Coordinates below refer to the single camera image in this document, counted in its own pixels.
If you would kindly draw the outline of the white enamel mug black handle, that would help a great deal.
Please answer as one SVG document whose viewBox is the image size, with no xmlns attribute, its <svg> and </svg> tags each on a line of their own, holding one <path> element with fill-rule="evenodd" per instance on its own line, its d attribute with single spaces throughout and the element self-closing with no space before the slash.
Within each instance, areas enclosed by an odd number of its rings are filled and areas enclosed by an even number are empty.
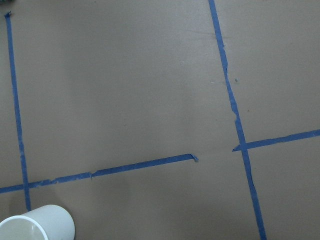
<svg viewBox="0 0 320 240">
<path fill-rule="evenodd" d="M 73 240 L 75 223 L 63 207 L 49 204 L 0 223 L 2 240 Z"/>
</svg>

